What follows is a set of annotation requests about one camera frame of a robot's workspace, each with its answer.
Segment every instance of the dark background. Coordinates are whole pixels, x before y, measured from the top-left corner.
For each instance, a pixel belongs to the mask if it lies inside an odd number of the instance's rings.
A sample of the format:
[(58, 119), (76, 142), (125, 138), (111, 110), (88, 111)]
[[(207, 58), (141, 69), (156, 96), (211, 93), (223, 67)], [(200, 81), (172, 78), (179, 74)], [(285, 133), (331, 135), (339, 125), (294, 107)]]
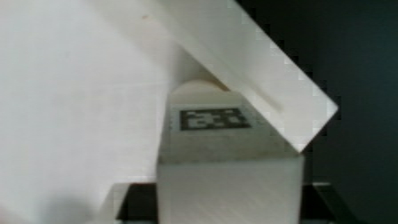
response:
[(331, 182), (371, 224), (398, 224), (398, 0), (239, 0), (339, 104), (305, 149), (305, 180)]

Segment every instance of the white surface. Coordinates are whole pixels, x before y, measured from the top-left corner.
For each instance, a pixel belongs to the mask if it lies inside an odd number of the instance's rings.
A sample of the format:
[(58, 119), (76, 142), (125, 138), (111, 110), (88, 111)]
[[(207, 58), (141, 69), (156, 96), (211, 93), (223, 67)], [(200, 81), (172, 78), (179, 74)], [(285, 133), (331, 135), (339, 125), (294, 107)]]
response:
[(301, 151), (335, 112), (234, 0), (147, 0), (175, 40)]
[(111, 185), (152, 180), (166, 93), (204, 69), (138, 2), (0, 1), (1, 224), (92, 221)]
[[(157, 162), (159, 223), (296, 224), (303, 158), (241, 95), (184, 92), (172, 94), (168, 104)], [(179, 111), (221, 108), (239, 109), (248, 128), (180, 130)], [(223, 122), (237, 115), (216, 116)], [(186, 122), (196, 119), (191, 115)]]

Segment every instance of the white wall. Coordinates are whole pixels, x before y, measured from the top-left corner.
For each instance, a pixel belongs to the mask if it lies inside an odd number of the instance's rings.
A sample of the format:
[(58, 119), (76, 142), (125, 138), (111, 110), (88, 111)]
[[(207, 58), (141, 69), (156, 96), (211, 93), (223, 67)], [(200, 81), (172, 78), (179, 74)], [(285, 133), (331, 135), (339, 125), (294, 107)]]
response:
[(152, 180), (166, 92), (200, 74), (138, 0), (0, 1), (1, 224), (85, 223)]

